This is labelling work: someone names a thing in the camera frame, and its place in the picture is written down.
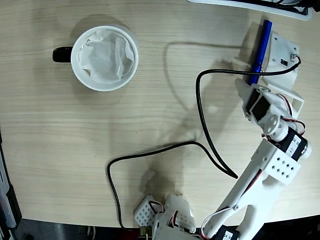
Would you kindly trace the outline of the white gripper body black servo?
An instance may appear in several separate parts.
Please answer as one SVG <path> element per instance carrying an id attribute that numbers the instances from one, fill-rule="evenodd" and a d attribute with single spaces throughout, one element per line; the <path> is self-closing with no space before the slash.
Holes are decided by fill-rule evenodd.
<path id="1" fill-rule="evenodd" d="M 279 118 L 292 117 L 290 104 L 283 96 L 255 83 L 247 90 L 248 92 L 242 95 L 244 115 L 261 129 L 265 128 L 267 120 L 272 115 L 277 115 Z"/>

